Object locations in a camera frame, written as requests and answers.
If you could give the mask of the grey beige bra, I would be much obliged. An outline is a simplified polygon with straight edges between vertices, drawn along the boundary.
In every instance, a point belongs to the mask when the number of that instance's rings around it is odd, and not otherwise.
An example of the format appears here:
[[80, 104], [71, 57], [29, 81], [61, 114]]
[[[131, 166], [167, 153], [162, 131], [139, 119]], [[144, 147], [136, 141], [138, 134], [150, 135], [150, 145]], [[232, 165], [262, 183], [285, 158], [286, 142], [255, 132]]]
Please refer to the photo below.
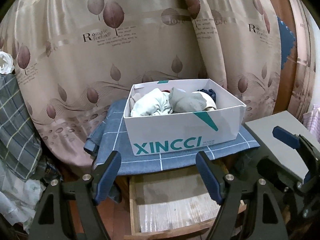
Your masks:
[[213, 98], [205, 92], [192, 92], [193, 99], [202, 111], [217, 110], [217, 106]]

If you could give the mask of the grey cabinet top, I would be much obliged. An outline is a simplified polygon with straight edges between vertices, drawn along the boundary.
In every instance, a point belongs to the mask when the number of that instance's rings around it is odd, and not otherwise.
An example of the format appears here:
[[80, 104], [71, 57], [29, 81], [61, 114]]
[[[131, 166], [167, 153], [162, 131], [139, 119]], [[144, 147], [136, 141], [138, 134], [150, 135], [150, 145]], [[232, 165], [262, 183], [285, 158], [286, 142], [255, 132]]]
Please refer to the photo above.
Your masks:
[[281, 165], [293, 172], [303, 181], [309, 169], [296, 151], [302, 144], [298, 136], [302, 135], [319, 150], [319, 142], [306, 127], [288, 111], [248, 121], [244, 127], [259, 141], [265, 144]]

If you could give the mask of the blue checked table cloth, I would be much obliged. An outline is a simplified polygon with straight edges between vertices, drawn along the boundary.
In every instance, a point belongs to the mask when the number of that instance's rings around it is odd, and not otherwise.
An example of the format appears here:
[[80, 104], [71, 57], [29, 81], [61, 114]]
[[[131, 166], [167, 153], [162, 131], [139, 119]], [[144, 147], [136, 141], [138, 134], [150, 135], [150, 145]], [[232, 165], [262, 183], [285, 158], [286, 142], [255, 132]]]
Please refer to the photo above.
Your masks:
[[123, 120], [125, 103], [123, 99], [106, 107], [106, 118], [87, 137], [84, 150], [94, 159], [93, 167], [102, 165], [113, 150], [121, 154], [118, 175], [129, 176], [195, 165], [199, 151], [205, 152], [210, 160], [215, 160], [260, 146], [249, 131], [241, 126], [236, 139], [232, 141], [194, 150], [135, 156]]

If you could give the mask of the white XINCCI shoe box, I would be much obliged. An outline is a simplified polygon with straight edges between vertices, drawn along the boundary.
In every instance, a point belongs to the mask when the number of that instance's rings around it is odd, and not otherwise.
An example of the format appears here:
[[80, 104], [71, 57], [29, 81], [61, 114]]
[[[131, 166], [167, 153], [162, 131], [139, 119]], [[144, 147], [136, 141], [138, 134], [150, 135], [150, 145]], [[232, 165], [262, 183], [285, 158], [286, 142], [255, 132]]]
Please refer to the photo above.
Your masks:
[[132, 117], [130, 103], [124, 108], [129, 141], [134, 155], [183, 151], [234, 140], [243, 121], [246, 104], [211, 79], [165, 80], [134, 84], [129, 96], [153, 89], [179, 88], [190, 93], [212, 89], [216, 110]]

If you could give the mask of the dark navy patterned garment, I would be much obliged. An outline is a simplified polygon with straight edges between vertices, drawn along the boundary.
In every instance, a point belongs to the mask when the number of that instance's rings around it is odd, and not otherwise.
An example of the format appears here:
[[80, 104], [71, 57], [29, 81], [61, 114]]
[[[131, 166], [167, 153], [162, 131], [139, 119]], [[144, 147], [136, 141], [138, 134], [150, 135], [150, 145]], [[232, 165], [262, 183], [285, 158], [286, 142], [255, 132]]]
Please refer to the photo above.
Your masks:
[[216, 103], [216, 93], [212, 89], [201, 89], [196, 93], [200, 94], [206, 101]]

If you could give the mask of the plaid grey cloth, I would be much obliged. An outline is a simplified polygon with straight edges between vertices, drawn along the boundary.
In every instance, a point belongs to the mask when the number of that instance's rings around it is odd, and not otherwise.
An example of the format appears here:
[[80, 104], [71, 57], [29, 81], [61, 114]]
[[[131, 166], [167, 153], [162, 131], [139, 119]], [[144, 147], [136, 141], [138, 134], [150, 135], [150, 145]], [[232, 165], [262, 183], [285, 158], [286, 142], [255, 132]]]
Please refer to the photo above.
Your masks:
[[1, 75], [1, 161], [21, 180], [35, 173], [41, 141], [14, 74]]

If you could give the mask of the white crumpled plastic bag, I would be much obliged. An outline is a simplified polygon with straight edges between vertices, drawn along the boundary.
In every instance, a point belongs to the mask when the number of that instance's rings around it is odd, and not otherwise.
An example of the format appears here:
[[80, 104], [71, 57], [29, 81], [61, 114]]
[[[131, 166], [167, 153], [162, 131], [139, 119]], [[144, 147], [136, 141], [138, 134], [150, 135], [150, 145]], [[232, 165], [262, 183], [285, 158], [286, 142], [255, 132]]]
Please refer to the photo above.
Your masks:
[[28, 232], [46, 187], [39, 180], [22, 181], [1, 162], [1, 214], [11, 224], [21, 223]]

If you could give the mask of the leaf patterned beige curtain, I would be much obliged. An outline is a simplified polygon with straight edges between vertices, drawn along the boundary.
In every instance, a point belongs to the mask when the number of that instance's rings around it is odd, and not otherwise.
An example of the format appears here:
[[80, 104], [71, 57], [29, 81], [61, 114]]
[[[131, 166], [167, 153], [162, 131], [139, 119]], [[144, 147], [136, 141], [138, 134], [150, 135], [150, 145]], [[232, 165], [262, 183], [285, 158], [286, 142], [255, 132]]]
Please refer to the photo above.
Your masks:
[[251, 121], [311, 105], [314, 32], [301, 0], [11, 0], [12, 55], [31, 120], [63, 163], [91, 164], [86, 136], [135, 83], [210, 78]]

